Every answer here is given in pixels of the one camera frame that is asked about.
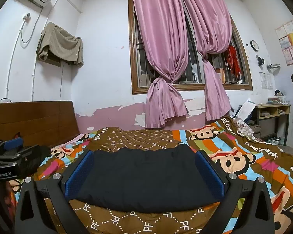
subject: brown towel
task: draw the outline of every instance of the brown towel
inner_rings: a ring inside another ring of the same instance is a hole
[[[52,22],[41,32],[36,54],[40,60],[46,61],[50,52],[68,64],[83,65],[81,38],[72,36]]]

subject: wooden window frame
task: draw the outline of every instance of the wooden window frame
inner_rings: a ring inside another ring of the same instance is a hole
[[[129,16],[129,49],[130,49],[130,67],[131,67],[131,88],[132,94],[145,94],[149,90],[149,86],[139,87],[138,84],[138,70],[137,70],[137,43],[135,38],[135,16],[134,16],[134,4],[133,0],[128,0],[128,16]],[[249,63],[247,60],[247,56],[244,50],[243,42],[239,35],[236,25],[234,24],[232,18],[232,31],[235,33],[237,37],[236,41],[240,46],[240,50],[242,53],[241,60],[245,64],[246,75],[248,84],[223,84],[225,90],[253,90],[252,85],[252,77],[250,72]],[[173,84],[176,90],[178,91],[195,91],[195,90],[204,90],[204,83],[189,83],[189,84]]]

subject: metal screw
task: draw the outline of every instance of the metal screw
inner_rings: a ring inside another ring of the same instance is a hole
[[[259,178],[258,178],[258,181],[259,181],[260,183],[264,183],[264,182],[265,182],[265,179],[264,179],[263,177],[259,177]]]
[[[61,177],[60,173],[56,173],[53,175],[53,179],[59,179]]]
[[[230,179],[236,179],[237,175],[235,173],[229,173],[229,178]]]
[[[29,183],[31,181],[31,177],[26,177],[25,178],[25,183]]]

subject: blue gripper pad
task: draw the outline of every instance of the blue gripper pad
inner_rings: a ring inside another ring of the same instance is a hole
[[[18,137],[18,138],[15,138],[13,140],[6,141],[4,143],[3,148],[5,150],[11,150],[11,149],[14,149],[16,147],[19,147],[21,145],[23,145],[23,139],[21,137]]]
[[[69,177],[65,186],[65,199],[67,201],[73,200],[76,198],[82,184],[86,180],[88,173],[93,167],[94,154],[92,151],[89,151],[83,160],[77,166],[75,171]]]
[[[195,165],[214,198],[222,201],[225,196],[224,184],[200,151],[195,153]]]

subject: robotic device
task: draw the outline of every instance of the robotic device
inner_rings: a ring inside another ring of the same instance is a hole
[[[5,203],[8,196],[5,182],[32,175],[50,152],[45,146],[24,148],[21,137],[6,142],[0,140],[0,233],[12,233],[13,228]]]
[[[86,180],[93,167],[94,154],[86,150],[64,173],[52,178],[34,181],[25,179],[18,202],[15,219],[15,234],[56,234],[44,198],[50,198],[54,210],[67,234],[88,234],[69,204]],[[195,155],[195,164],[207,184],[209,192],[220,201],[215,213],[202,234],[224,232],[239,198],[246,198],[233,234],[273,234],[274,218],[266,182],[262,177],[255,181],[240,180],[234,173],[225,173],[204,151]]]

